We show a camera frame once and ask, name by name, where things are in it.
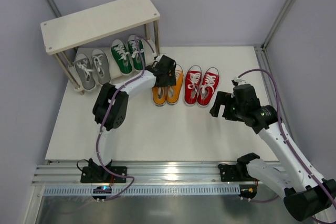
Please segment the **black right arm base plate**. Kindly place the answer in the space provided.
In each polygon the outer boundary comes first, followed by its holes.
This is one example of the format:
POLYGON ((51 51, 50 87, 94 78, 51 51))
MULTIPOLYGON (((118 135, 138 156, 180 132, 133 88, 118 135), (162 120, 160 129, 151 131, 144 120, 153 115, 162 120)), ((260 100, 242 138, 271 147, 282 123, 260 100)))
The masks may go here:
POLYGON ((240 182, 243 180, 238 171, 237 165, 222 163, 218 165, 218 169, 221 182, 240 182))

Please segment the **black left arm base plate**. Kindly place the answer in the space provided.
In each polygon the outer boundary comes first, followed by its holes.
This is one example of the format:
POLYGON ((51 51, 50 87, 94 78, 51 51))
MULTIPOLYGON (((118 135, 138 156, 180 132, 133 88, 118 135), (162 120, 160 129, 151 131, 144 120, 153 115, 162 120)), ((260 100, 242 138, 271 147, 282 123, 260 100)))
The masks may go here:
POLYGON ((127 175, 126 166, 112 166, 112 172, 114 175, 108 173, 101 166, 89 167, 85 166, 82 169, 80 182, 83 184, 94 184, 94 183, 126 183, 126 178, 122 178, 127 175))

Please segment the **red canvas sneaker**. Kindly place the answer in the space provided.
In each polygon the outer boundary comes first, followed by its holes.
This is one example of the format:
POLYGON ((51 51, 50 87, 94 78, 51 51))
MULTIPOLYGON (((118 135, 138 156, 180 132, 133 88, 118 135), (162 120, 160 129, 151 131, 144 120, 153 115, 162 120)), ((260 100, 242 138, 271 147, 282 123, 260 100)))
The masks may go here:
POLYGON ((202 79, 202 69, 199 65, 191 66, 185 77, 184 102, 187 106, 196 104, 202 79))
POLYGON ((197 104, 199 106, 206 107, 209 105, 218 87, 219 79, 219 71, 216 67, 210 67, 206 70, 197 97, 197 104))

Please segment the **orange canvas sneaker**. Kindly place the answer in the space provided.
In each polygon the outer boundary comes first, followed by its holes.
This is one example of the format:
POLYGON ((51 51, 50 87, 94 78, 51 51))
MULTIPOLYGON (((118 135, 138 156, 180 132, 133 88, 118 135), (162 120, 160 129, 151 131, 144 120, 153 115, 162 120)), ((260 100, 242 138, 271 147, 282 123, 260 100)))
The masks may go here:
POLYGON ((156 106, 163 106, 166 103, 166 87, 153 87, 152 98, 156 106))
POLYGON ((176 85, 167 88, 166 101, 169 105, 175 105, 179 101, 181 88, 184 80, 184 72, 180 65, 175 67, 176 85))

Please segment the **green canvas sneaker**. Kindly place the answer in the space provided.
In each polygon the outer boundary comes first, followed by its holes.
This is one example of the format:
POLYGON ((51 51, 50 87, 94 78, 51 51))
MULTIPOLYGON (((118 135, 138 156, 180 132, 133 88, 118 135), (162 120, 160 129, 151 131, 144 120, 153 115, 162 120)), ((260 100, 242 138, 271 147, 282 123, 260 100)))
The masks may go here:
POLYGON ((141 39, 135 35, 130 35, 127 41, 128 50, 131 54, 135 70, 142 71, 142 60, 145 62, 144 48, 141 39))
POLYGON ((120 72, 123 75, 128 75, 132 72, 132 66, 129 59, 129 52, 126 49, 124 42, 120 39, 115 39, 111 44, 111 53, 117 63, 120 72))

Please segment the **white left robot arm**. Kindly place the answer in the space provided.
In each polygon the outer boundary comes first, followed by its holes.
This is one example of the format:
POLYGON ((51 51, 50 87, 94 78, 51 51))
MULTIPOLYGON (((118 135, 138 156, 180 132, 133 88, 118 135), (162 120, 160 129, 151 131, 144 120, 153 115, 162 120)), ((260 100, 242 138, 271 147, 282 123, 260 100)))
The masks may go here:
POLYGON ((103 150, 108 148, 106 135, 122 125, 126 118, 128 102, 139 93, 153 87, 165 88, 176 84, 176 61, 166 55, 159 55, 152 65, 145 67, 139 74, 130 80, 112 85, 106 83, 100 89, 93 106, 95 122, 99 125, 98 136, 95 145, 96 156, 89 159, 87 172, 84 175, 99 177, 101 181, 107 179, 107 175, 113 172, 107 168, 112 163, 109 154, 100 153, 100 145, 103 150))

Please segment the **grey canvas sneaker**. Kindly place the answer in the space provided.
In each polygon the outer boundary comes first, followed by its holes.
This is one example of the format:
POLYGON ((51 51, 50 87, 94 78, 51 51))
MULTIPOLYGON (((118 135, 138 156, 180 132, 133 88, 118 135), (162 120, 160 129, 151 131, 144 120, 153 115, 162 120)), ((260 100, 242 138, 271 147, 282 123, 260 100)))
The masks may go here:
POLYGON ((93 68, 89 58, 85 54, 78 54, 75 57, 74 65, 83 88, 86 91, 93 90, 96 87, 96 82, 93 78, 93 68))
POLYGON ((110 65, 107 55, 101 49, 94 49, 92 51, 92 61, 96 69, 98 82, 101 85, 111 81, 110 65))

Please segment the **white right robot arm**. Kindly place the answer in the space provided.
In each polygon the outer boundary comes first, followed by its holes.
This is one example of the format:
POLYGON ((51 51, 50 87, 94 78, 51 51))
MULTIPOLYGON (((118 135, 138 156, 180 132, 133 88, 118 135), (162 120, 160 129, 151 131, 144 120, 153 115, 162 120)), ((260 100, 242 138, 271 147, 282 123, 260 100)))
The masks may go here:
POLYGON ((262 106, 250 84, 234 86, 232 93, 219 91, 210 114, 218 117, 220 107, 229 121, 245 123, 271 148, 285 172, 282 173, 249 153, 238 158, 236 169, 243 180, 256 179, 272 189, 288 212, 298 221, 320 213, 335 199, 335 180, 325 179, 304 157, 271 105, 262 106))

